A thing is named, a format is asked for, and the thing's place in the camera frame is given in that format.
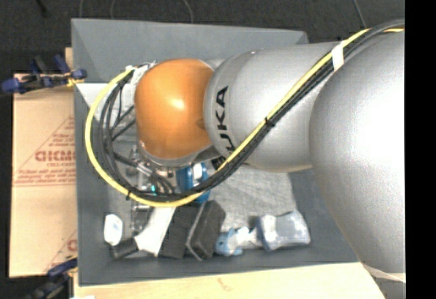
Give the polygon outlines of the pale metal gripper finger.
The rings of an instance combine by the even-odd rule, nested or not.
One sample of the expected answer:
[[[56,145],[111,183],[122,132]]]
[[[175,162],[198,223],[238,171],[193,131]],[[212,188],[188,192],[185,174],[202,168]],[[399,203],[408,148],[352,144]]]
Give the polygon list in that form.
[[[131,223],[130,223],[131,233],[133,235],[138,234],[141,230],[141,227],[142,227],[142,222],[141,222],[140,205],[135,203],[131,207]]]
[[[153,212],[153,208],[150,206],[141,206],[141,230],[145,228],[147,223],[149,222],[149,218],[151,213]]]

